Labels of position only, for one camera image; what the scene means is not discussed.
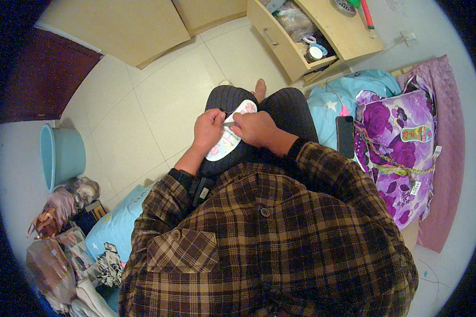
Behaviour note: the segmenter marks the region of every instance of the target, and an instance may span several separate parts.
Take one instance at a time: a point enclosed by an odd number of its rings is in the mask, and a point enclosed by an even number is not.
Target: star pattern
[[[335,106],[336,106],[336,102],[332,102],[332,101],[327,101],[325,104],[327,109],[332,109],[333,111],[336,112],[336,109],[335,109]]]

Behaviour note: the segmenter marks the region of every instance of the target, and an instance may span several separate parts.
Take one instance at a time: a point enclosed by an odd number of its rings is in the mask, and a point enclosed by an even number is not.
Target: black sleeve cuff
[[[291,149],[289,149],[289,152],[287,153],[286,158],[292,161],[296,161],[296,158],[298,157],[298,154],[301,151],[301,148],[307,143],[309,140],[307,140],[304,137],[299,137],[294,141],[293,145],[291,146]]]
[[[196,179],[190,173],[187,173],[184,170],[178,170],[176,168],[171,168],[168,174],[171,175],[175,180],[177,180],[183,186],[183,188],[185,188],[187,193],[189,193],[190,187]]]

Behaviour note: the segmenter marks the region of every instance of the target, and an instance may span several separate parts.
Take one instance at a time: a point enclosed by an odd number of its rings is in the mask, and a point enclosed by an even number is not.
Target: purple floral bag
[[[428,215],[435,168],[436,110],[432,92],[413,77],[404,94],[356,96],[355,154],[374,179],[399,229]]]

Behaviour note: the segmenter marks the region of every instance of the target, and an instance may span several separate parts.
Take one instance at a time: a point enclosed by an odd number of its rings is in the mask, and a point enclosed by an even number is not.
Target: plastic bag
[[[293,1],[287,1],[281,6],[275,16],[293,41],[308,38],[316,29],[312,20]]]
[[[34,241],[26,251],[26,267],[46,298],[56,299],[58,306],[70,304],[76,294],[74,270],[55,239]]]
[[[34,229],[40,238],[54,237],[75,214],[74,197],[65,188],[58,187],[48,196],[43,211],[30,224],[26,237],[30,237]]]
[[[83,177],[73,183],[70,183],[67,189],[74,196],[74,204],[76,209],[83,209],[100,196],[100,186],[96,181]]]

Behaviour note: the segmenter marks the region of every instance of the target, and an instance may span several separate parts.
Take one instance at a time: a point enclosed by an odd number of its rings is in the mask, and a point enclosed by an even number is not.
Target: bare foot
[[[267,93],[267,85],[264,82],[264,79],[259,79],[256,83],[256,90],[251,91],[254,97],[257,99],[257,102],[260,103],[264,99],[264,95]]]

